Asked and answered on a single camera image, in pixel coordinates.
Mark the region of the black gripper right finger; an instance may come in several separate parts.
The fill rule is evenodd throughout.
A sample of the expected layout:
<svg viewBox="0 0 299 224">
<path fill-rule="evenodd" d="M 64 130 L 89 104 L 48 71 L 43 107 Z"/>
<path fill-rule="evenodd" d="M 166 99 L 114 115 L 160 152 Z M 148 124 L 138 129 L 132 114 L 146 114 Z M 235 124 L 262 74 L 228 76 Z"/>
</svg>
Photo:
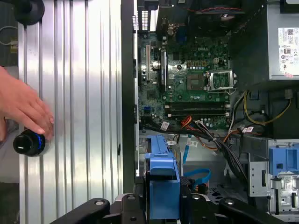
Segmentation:
<svg viewBox="0 0 299 224">
<path fill-rule="evenodd" d="M 212 203 L 192 187 L 195 181 L 180 177 L 180 222 L 182 224 L 283 224 L 284 221 L 259 211 L 236 198 L 222 198 Z"/>
</svg>

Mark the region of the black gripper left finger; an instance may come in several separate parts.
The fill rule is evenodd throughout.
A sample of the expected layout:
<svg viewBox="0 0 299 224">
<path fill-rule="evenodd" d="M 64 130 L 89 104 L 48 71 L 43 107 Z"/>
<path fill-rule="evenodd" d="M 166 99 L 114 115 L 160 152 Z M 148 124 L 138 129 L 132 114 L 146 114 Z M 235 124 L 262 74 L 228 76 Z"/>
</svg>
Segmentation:
<svg viewBox="0 0 299 224">
<path fill-rule="evenodd" d="M 149 173 L 136 177 L 132 193 L 118 195 L 114 203 L 93 198 L 59 217 L 54 224 L 146 224 L 146 187 Z"/>
</svg>

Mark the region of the person's bare hand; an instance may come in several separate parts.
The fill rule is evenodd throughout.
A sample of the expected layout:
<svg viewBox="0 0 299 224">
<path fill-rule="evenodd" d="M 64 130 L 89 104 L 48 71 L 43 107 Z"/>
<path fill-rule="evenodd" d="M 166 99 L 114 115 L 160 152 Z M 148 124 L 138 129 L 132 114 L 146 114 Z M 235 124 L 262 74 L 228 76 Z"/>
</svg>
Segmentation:
<svg viewBox="0 0 299 224">
<path fill-rule="evenodd" d="M 37 92 L 0 68 L 0 141 L 6 138 L 5 118 L 12 119 L 27 129 L 53 137 L 54 116 Z"/>
</svg>

